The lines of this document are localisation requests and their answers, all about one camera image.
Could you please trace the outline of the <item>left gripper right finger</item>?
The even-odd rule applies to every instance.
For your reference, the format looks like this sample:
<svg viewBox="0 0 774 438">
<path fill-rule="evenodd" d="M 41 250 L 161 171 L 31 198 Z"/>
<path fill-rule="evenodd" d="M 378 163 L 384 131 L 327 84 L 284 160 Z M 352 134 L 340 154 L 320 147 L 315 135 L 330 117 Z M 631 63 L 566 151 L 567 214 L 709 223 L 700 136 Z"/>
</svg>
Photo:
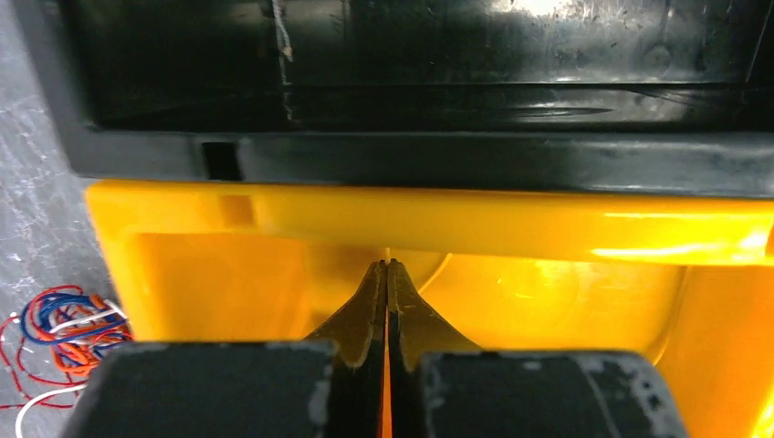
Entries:
<svg viewBox="0 0 774 438">
<path fill-rule="evenodd" d="M 444 319 L 419 294 L 406 266 L 387 265 L 387 338 L 393 437 L 427 437 L 422 358 L 482 348 Z"/>
</svg>

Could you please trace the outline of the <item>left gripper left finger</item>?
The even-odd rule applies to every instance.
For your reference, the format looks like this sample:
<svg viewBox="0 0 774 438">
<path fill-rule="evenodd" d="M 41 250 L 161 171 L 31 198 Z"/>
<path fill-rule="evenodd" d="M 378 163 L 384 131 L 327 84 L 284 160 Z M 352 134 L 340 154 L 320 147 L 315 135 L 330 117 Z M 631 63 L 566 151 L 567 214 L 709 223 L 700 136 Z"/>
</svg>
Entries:
<svg viewBox="0 0 774 438">
<path fill-rule="evenodd" d="M 380 437 L 387 265 L 370 264 L 354 295 L 312 333 L 335 350 L 309 402 L 319 437 Z"/>
</svg>

